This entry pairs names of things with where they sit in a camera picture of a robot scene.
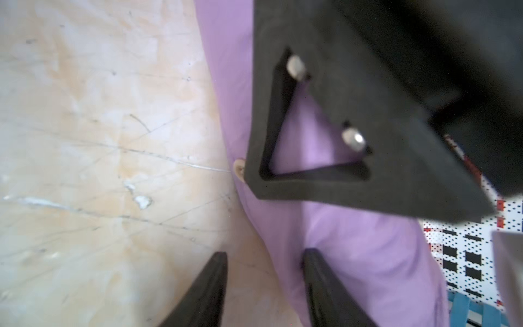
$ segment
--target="purple fabric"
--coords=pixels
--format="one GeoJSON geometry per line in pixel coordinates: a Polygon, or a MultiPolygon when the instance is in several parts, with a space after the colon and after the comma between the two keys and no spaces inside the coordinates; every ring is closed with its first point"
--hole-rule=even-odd
{"type": "MultiPolygon", "coordinates": [[[[195,0],[230,165],[245,158],[251,127],[253,0],[195,0]]],[[[272,169],[303,170],[355,156],[307,95],[295,94],[272,169]]],[[[242,205],[264,240],[282,289],[310,326],[300,260],[318,248],[381,327],[449,325],[445,280],[414,219],[306,201],[261,201],[235,178],[242,205]]]]}

